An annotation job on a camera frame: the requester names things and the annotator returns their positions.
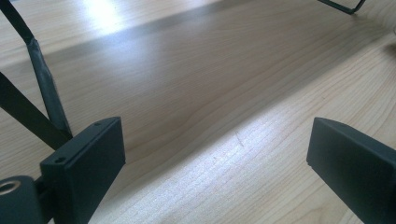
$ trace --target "wooden surface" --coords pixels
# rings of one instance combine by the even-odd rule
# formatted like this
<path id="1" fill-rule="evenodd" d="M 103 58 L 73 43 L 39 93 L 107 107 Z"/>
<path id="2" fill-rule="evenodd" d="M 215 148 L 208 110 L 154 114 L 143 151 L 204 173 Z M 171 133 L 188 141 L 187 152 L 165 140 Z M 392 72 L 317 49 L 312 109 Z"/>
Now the wooden surface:
<path id="1" fill-rule="evenodd" d="M 73 133 L 122 118 L 127 164 L 91 223 L 361 223 L 305 157 L 314 117 L 396 148 L 396 1 L 13 4 Z M 0 70 L 45 112 L 3 15 L 0 30 Z M 38 177 L 51 149 L 4 111 L 0 130 L 0 179 Z"/>

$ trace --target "black tape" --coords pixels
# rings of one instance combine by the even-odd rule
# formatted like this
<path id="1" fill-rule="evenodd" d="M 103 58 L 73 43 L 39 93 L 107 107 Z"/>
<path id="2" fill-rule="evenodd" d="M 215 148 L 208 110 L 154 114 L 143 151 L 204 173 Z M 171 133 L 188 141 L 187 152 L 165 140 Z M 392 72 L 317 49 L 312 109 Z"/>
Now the black tape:
<path id="1" fill-rule="evenodd" d="M 0 9 L 26 43 L 49 120 L 68 139 L 71 139 L 73 135 L 67 122 L 61 100 L 37 40 L 21 15 L 8 0 L 0 0 Z"/>
<path id="2" fill-rule="evenodd" d="M 68 141 L 1 72 L 0 107 L 53 149 Z"/>

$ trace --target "black plastic bracket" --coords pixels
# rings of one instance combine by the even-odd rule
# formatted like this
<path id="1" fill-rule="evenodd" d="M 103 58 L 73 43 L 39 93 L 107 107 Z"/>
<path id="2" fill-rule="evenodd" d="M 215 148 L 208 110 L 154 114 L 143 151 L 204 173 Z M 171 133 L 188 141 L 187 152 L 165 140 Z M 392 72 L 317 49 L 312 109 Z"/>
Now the black plastic bracket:
<path id="1" fill-rule="evenodd" d="M 338 10 L 341 10 L 341 11 L 343 11 L 346 14 L 349 14 L 349 15 L 352 15 L 355 12 L 359 11 L 359 9 L 361 9 L 361 6 L 363 6 L 365 1 L 366 0 L 360 0 L 356 7 L 349 8 L 349 7 L 345 7 L 343 5 L 340 5 L 338 3 L 335 3 L 334 1 L 331 1 L 331 0 L 319 0 L 319 2 L 322 2 L 322 3 L 326 4 L 326 5 L 331 6 L 331 7 L 337 8 Z"/>
<path id="2" fill-rule="evenodd" d="M 364 223 L 396 223 L 396 151 L 343 123 L 315 118 L 308 164 Z"/>
<path id="3" fill-rule="evenodd" d="M 95 122 L 40 163 L 36 182 L 0 181 L 0 223 L 88 223 L 124 164 L 120 118 Z"/>

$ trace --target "wood grain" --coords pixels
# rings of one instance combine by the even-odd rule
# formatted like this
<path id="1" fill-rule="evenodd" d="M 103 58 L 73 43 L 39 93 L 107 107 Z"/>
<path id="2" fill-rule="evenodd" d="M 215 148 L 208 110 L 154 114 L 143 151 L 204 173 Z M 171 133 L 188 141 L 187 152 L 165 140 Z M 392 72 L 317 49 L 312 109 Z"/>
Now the wood grain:
<path id="1" fill-rule="evenodd" d="M 13 4 L 73 133 L 122 118 L 127 164 L 91 223 L 361 223 L 305 157 L 314 117 L 396 147 L 395 1 L 355 16 L 308 0 Z M 3 15 L 0 29 L 0 70 L 45 113 Z M 38 177 L 51 149 L 4 111 L 0 130 L 0 178 Z"/>

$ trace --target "screw hole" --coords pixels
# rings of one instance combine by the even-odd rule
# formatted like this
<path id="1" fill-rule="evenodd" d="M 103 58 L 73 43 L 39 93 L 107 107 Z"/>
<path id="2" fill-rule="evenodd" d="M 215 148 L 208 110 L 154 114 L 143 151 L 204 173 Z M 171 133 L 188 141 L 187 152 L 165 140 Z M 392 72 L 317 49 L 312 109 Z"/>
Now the screw hole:
<path id="1" fill-rule="evenodd" d="M 55 163 L 61 163 L 61 162 L 65 161 L 65 160 L 66 160 L 65 157 L 61 157 L 61 158 L 56 159 Z"/>
<path id="2" fill-rule="evenodd" d="M 10 180 L 0 185 L 0 195 L 8 194 L 17 189 L 21 184 L 19 180 Z"/>

